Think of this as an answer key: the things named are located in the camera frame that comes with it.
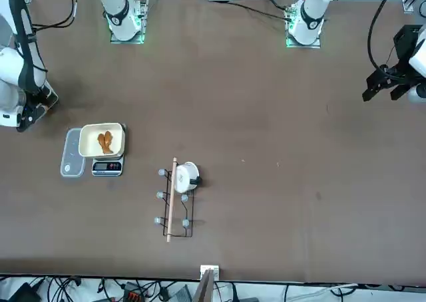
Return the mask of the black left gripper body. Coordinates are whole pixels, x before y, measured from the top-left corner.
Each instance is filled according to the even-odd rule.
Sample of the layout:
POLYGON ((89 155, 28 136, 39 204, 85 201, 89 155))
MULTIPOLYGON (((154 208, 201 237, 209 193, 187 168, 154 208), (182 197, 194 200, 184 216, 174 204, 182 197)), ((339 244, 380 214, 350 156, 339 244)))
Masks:
POLYGON ((423 79, 423 25, 404 25, 394 36, 397 76, 423 79))

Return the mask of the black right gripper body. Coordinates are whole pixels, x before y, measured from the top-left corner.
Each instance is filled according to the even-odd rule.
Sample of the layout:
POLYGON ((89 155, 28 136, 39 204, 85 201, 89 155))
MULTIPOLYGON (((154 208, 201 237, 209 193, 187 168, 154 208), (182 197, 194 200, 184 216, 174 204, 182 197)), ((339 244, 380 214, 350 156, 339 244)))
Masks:
POLYGON ((36 108, 39 104, 38 96, 19 90, 19 106, 23 108, 36 108))

